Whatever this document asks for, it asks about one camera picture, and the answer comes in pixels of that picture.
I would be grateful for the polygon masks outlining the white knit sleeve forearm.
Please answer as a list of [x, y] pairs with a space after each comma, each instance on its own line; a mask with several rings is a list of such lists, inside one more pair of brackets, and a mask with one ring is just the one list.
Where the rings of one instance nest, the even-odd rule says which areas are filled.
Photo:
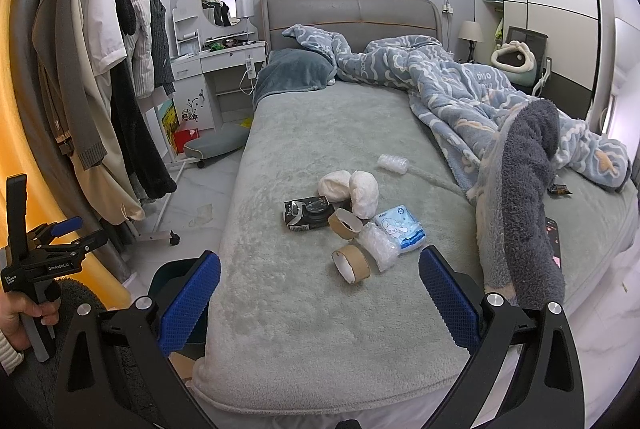
[[0, 361], [6, 375], [11, 376], [24, 361], [24, 334], [17, 331], [13, 334], [0, 334]]

